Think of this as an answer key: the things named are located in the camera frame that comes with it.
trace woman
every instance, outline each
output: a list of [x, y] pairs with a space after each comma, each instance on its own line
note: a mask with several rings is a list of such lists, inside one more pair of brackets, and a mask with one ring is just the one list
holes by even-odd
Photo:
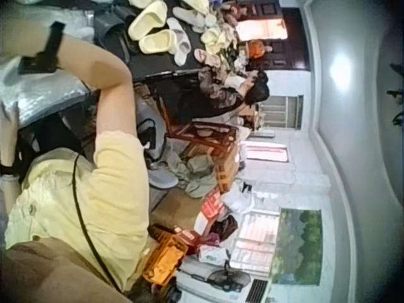
[[225, 81], [217, 83], [215, 70], [206, 66], [198, 74], [199, 86], [178, 91], [178, 104], [171, 104], [168, 109], [178, 123], [184, 124], [195, 118], [220, 116], [242, 104], [256, 104], [270, 96], [268, 77], [263, 71], [253, 71], [244, 81], [240, 81], [238, 87], [228, 87]]
[[[49, 29], [1, 20], [2, 54], [34, 56]], [[56, 148], [36, 158], [18, 183], [15, 146], [18, 108], [2, 109], [0, 161], [9, 215], [2, 251], [2, 293], [11, 302], [127, 302], [123, 292], [138, 264], [148, 226], [148, 179], [136, 137], [131, 73], [111, 53], [68, 35], [59, 67], [100, 89], [95, 168], [78, 153]], [[84, 229], [106, 269], [97, 261]]]

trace landscape painting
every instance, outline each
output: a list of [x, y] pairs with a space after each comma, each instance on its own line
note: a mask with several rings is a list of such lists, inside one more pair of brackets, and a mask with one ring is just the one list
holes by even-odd
[[321, 211], [282, 208], [272, 283], [319, 285], [323, 260]]

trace cardboard box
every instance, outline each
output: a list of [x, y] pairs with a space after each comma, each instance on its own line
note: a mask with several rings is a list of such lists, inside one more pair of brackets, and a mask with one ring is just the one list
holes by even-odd
[[208, 235], [224, 205], [216, 188], [205, 198], [192, 199], [183, 189], [173, 188], [150, 214], [150, 224]]

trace black wristband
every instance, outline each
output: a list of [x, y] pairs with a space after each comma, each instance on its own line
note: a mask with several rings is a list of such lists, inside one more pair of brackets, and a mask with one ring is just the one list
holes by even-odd
[[18, 175], [18, 169], [15, 164], [13, 166], [4, 166], [0, 164], [0, 176], [2, 175]]

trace black fan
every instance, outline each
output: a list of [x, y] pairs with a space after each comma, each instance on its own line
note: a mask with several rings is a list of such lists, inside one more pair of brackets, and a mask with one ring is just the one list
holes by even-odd
[[214, 271], [206, 280], [199, 275], [191, 275], [191, 278], [210, 284], [224, 292], [241, 292], [243, 287], [251, 281], [248, 273], [232, 269], [228, 261], [225, 263], [224, 270]]

